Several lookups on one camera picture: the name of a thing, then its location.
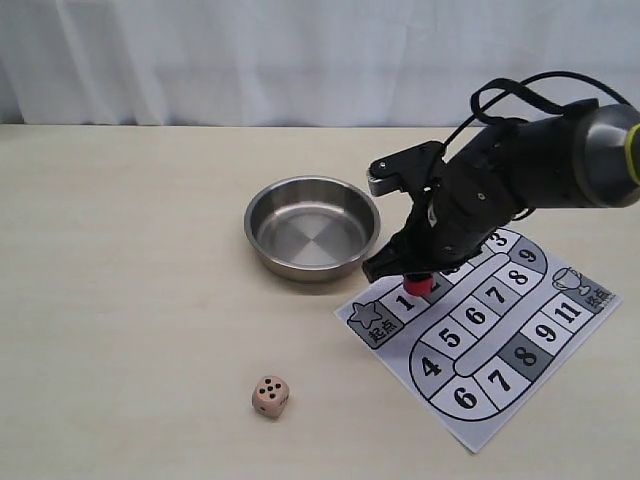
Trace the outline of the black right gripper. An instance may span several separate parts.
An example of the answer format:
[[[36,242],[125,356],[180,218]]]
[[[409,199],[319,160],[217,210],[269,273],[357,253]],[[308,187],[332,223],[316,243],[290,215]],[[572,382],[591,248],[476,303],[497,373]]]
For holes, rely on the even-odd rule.
[[[362,272],[369,283],[389,276],[427,278],[454,270],[477,256],[497,228],[525,209],[495,156],[508,133],[502,127],[487,127],[446,163],[408,239],[394,234],[363,261]]]

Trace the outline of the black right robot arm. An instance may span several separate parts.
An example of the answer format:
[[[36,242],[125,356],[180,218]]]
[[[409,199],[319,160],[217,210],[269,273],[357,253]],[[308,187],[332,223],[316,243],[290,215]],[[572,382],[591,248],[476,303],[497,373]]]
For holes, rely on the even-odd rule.
[[[481,253],[522,211],[625,208],[639,200],[639,112],[574,102],[526,122],[498,118],[453,157],[428,141],[374,161],[374,196],[401,191],[412,207],[404,226],[362,266],[369,282],[401,275],[422,281]]]

